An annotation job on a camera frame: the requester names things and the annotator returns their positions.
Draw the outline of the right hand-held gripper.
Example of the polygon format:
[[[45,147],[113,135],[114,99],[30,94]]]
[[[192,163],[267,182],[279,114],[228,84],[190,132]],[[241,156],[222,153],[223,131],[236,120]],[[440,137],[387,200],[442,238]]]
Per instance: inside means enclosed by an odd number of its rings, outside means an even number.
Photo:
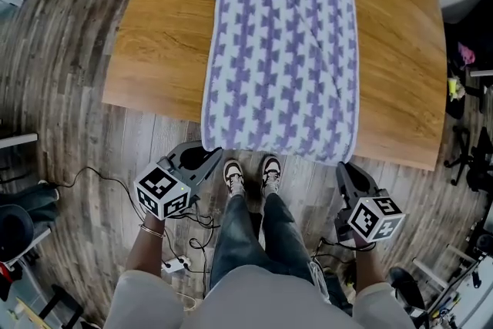
[[[339,243],[351,243],[354,234],[358,234],[366,243],[375,243],[389,239],[396,233],[406,214],[388,191],[378,188],[366,171],[353,163],[339,162],[337,185],[344,201],[334,221]],[[347,187],[363,196],[347,195]]]

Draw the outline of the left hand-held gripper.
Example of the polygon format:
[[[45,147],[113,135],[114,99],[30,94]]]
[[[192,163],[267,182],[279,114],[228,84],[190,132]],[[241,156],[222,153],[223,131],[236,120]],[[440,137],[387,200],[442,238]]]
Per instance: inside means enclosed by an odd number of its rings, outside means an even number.
[[[158,163],[150,163],[134,180],[138,201],[158,220],[181,213],[198,186],[223,156],[223,149],[206,151],[200,141],[180,143]]]

